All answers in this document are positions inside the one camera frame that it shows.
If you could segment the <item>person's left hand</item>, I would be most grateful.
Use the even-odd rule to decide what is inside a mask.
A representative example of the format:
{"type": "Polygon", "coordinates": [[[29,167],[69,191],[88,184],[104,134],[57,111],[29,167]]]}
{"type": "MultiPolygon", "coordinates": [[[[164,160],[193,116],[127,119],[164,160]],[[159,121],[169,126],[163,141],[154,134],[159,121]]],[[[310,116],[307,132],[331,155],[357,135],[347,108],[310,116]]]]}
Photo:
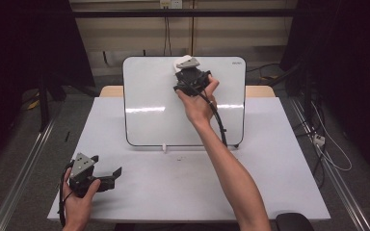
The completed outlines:
{"type": "Polygon", "coordinates": [[[89,194],[83,198],[77,197],[71,192],[68,183],[63,185],[63,193],[67,195],[66,199],[66,224],[88,224],[91,217],[93,197],[100,185],[99,180],[95,180],[89,194]]]}

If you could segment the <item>light wooden table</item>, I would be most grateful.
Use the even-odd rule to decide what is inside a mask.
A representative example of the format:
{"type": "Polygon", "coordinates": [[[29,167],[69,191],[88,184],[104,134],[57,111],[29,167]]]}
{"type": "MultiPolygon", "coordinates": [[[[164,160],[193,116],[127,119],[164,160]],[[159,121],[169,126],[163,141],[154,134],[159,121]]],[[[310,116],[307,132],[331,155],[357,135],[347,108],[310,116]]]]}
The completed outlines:
{"type": "MultiPolygon", "coordinates": [[[[123,86],[106,86],[100,97],[123,97],[123,86]]],[[[273,89],[269,86],[246,86],[246,97],[275,97],[273,89]]]]}

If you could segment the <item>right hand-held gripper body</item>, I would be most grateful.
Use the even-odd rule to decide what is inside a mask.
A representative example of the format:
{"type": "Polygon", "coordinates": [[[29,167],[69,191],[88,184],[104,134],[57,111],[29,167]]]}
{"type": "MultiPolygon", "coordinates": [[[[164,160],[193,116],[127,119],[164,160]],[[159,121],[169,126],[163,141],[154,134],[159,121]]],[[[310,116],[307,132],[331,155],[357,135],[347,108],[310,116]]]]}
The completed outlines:
{"type": "Polygon", "coordinates": [[[177,84],[173,89],[181,90],[188,96],[196,96],[209,85],[208,76],[211,72],[199,70],[199,61],[195,57],[192,57],[188,64],[179,72],[175,72],[177,84]]]}

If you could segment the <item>person's right hand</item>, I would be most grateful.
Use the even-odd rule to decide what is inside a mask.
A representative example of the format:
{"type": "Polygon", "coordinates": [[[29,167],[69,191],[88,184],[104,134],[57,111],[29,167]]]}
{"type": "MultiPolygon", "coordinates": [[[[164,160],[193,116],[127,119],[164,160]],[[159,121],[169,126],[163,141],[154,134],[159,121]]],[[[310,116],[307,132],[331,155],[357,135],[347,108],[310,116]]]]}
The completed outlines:
{"type": "Polygon", "coordinates": [[[208,76],[209,85],[202,92],[202,95],[188,96],[181,90],[175,93],[182,101],[185,114],[195,128],[207,127],[213,116],[212,106],[217,107],[214,91],[219,85],[219,81],[212,75],[208,76]]]}

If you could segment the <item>aluminium floor rail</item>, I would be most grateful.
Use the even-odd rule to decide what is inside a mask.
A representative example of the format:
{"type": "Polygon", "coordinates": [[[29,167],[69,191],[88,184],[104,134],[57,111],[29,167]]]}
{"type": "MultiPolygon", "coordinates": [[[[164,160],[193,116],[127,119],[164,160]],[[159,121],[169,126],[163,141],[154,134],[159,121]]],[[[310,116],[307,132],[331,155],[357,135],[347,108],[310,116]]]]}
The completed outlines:
{"type": "Polygon", "coordinates": [[[348,161],[349,166],[348,167],[340,167],[337,165],[332,157],[330,156],[330,153],[326,149],[325,146],[320,147],[313,143],[313,136],[318,134],[315,130],[315,128],[310,124],[310,120],[308,118],[304,117],[304,106],[297,98],[290,99],[290,103],[299,118],[301,125],[303,126],[309,141],[311,142],[312,146],[316,150],[316,154],[318,156],[318,159],[320,160],[320,163],[323,165],[324,171],[331,180],[340,200],[343,203],[343,206],[345,207],[347,214],[349,215],[350,219],[352,220],[353,224],[356,227],[357,231],[370,231],[370,223],[362,211],[360,205],[357,203],[356,198],[350,191],[349,187],[347,186],[344,178],[342,177],[342,172],[347,172],[352,169],[353,164],[348,157],[347,153],[341,148],[340,145],[336,143],[336,141],[331,137],[329,134],[325,122],[320,116],[319,111],[315,107],[314,103],[310,103],[310,111],[315,113],[315,118],[319,121],[321,126],[321,131],[325,133],[326,137],[340,150],[340,152],[343,154],[345,159],[348,161]]]}
{"type": "Polygon", "coordinates": [[[29,181],[30,176],[40,158],[40,154],[44,149],[45,144],[53,130],[53,126],[56,119],[52,118],[43,127],[43,130],[39,132],[32,149],[29,151],[27,159],[22,166],[20,172],[16,175],[16,178],[5,197],[3,203],[0,206],[0,231],[6,231],[10,219],[12,218],[13,212],[22,196],[25,187],[29,181]]]}

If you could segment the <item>dark curtain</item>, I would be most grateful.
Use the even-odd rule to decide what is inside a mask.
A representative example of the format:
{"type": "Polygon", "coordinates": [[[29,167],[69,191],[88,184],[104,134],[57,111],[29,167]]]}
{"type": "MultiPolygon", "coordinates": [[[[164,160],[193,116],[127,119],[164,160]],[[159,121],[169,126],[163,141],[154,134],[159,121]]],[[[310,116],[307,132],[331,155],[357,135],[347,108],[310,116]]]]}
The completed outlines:
{"type": "Polygon", "coordinates": [[[326,13],[293,19],[280,67],[296,64],[321,23],[330,20],[313,57],[314,79],[370,165],[370,0],[298,0],[296,7],[326,13]]]}
{"type": "Polygon", "coordinates": [[[0,149],[26,90],[94,85],[69,0],[0,0],[0,149]]]}

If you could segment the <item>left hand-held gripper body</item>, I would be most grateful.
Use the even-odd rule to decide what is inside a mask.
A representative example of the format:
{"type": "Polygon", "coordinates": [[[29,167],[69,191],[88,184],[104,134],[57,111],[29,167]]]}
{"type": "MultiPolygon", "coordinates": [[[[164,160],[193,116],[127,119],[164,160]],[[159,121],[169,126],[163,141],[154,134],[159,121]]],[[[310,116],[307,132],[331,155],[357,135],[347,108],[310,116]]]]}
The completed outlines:
{"type": "Polygon", "coordinates": [[[93,176],[95,164],[91,157],[83,153],[77,154],[69,175],[69,187],[77,197],[85,197],[89,194],[89,189],[95,181],[93,176]]]}

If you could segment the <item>black metal stand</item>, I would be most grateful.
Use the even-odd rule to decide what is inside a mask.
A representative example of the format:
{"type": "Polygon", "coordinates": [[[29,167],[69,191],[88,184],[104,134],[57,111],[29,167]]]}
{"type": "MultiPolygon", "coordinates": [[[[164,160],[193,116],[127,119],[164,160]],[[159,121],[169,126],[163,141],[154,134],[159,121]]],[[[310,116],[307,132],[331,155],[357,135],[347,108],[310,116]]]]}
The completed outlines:
{"type": "Polygon", "coordinates": [[[49,123],[49,107],[47,101],[47,87],[44,76],[40,76],[39,81],[39,99],[40,99],[40,131],[43,132],[49,123]]]}

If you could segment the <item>white wall socket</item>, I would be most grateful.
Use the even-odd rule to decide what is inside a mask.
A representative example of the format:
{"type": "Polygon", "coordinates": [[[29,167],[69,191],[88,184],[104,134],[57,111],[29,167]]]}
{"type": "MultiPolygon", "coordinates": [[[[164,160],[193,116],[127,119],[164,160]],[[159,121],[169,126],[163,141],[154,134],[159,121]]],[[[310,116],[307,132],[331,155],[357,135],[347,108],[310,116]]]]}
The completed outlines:
{"type": "Polygon", "coordinates": [[[182,9],[182,0],[160,0],[161,9],[182,9]]]}

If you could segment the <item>person's dark clothing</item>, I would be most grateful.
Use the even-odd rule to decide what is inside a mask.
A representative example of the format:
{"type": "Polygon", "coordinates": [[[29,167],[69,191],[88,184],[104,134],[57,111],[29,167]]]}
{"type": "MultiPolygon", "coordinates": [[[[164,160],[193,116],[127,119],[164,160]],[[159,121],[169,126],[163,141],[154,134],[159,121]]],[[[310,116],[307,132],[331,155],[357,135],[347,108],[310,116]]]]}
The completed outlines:
{"type": "Polygon", "coordinates": [[[284,213],[277,215],[278,231],[314,231],[309,220],[300,213],[284,213]]]}

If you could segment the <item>black horizontal metal bar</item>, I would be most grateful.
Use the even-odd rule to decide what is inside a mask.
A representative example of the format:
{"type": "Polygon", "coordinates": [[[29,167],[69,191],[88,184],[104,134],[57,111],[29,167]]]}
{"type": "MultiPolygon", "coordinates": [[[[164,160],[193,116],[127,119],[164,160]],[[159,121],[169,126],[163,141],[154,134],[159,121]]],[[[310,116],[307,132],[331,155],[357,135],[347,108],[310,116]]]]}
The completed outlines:
{"type": "Polygon", "coordinates": [[[188,10],[79,10],[73,15],[79,18],[94,17],[277,17],[303,14],[297,10],[219,10],[219,9],[188,9],[188,10]]]}

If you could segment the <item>white magnetic whiteboard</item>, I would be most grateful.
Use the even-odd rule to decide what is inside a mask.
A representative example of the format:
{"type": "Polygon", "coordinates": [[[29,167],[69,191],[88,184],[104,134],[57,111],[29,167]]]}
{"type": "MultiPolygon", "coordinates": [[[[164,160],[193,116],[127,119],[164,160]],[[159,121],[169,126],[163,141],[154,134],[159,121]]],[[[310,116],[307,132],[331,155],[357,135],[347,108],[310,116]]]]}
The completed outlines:
{"type": "MultiPolygon", "coordinates": [[[[175,57],[130,57],[123,62],[126,139],[133,146],[197,146],[198,133],[173,87],[175,57]]],[[[214,91],[229,145],[244,137],[246,62],[240,57],[199,57],[198,68],[220,84],[214,91]]]]}

